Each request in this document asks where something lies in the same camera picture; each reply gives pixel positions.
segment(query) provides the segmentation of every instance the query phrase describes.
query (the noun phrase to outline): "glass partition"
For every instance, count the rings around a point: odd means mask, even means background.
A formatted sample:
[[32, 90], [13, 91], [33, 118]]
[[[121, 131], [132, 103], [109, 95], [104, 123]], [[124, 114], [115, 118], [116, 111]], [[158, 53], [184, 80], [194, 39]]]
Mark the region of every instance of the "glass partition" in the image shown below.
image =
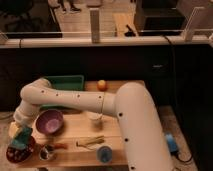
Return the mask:
[[186, 29], [193, 35], [212, 33], [210, 0], [95, 1], [100, 4], [89, 8], [88, 0], [0, 0], [0, 31], [11, 39], [182, 36]]

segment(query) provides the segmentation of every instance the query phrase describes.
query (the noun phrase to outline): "cable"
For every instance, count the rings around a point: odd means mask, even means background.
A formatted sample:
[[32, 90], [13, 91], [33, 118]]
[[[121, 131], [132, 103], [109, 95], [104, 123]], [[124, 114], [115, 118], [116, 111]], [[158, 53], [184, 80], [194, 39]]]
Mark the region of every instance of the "cable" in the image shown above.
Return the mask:
[[[173, 43], [171, 42], [171, 40], [165, 36], [165, 35], [161, 35], [164, 39], [167, 40], [167, 42], [169, 43], [170, 47], [171, 47], [171, 52], [172, 52], [172, 65], [173, 65], [173, 88], [174, 88], [174, 102], [175, 102], [175, 108], [177, 111], [178, 108], [178, 100], [177, 100], [177, 72], [176, 72], [176, 54], [175, 54], [175, 48]], [[178, 119], [180, 121], [180, 123], [183, 123], [183, 117], [179, 112], [176, 112], [176, 114], [178, 115]]]
[[[173, 86], [174, 86], [174, 101], [175, 101], [175, 108], [176, 108], [176, 114], [178, 115], [178, 117], [179, 117], [179, 120], [180, 120], [180, 123], [182, 123], [183, 125], [184, 125], [184, 121], [183, 121], [183, 117], [182, 117], [182, 115], [179, 113], [179, 112], [177, 112], [177, 108], [178, 108], [178, 100], [177, 100], [177, 79], [176, 79], [176, 76], [177, 76], [177, 73], [176, 73], [176, 55], [175, 55], [175, 49], [174, 49], [174, 45], [173, 45], [173, 43], [171, 42], [171, 40], [167, 37], [167, 36], [165, 36], [165, 35], [162, 35], [162, 37], [164, 37], [167, 41], [168, 41], [168, 43], [169, 43], [169, 45], [170, 45], [170, 47], [171, 47], [171, 52], [172, 52], [172, 64], [173, 64], [173, 77], [174, 77], [174, 79], [173, 79]], [[174, 156], [176, 157], [176, 159], [178, 160], [178, 161], [180, 161], [182, 164], [190, 164], [190, 162], [191, 162], [191, 160], [193, 159], [193, 156], [191, 155], [190, 157], [189, 157], [189, 159], [187, 159], [187, 160], [183, 160], [183, 159], [181, 159], [180, 158], [180, 153], [178, 153], [178, 152], [176, 152], [175, 154], [174, 154]]]

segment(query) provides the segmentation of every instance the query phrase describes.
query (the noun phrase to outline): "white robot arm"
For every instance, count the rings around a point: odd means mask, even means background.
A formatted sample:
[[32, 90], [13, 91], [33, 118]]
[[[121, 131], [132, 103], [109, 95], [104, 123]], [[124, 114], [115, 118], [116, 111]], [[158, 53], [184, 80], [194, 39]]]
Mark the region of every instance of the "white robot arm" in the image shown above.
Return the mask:
[[54, 90], [48, 80], [39, 79], [21, 90], [21, 98], [14, 113], [20, 125], [30, 124], [40, 106], [47, 103], [114, 115], [119, 121], [130, 170], [174, 170], [155, 104], [138, 83], [127, 83], [116, 94], [110, 94]]

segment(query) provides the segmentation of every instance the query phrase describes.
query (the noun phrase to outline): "office chair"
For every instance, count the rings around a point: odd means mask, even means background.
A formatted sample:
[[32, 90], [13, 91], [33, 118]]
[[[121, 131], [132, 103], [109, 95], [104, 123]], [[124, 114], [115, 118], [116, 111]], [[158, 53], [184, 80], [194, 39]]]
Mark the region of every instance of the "office chair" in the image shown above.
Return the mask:
[[42, 20], [40, 18], [31, 18], [29, 13], [33, 6], [33, 0], [5, 0], [3, 11], [6, 16], [15, 16], [19, 18], [17, 21], [5, 24], [5, 30], [9, 32], [39, 31]]

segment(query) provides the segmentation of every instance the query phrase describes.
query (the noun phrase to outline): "orange ball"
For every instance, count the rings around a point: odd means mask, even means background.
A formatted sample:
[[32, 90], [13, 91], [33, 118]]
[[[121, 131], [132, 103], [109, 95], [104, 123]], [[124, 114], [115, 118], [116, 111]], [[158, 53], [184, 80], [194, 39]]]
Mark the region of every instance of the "orange ball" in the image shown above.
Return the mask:
[[99, 80], [97, 83], [97, 88], [100, 91], [106, 91], [107, 90], [107, 83], [105, 80]]

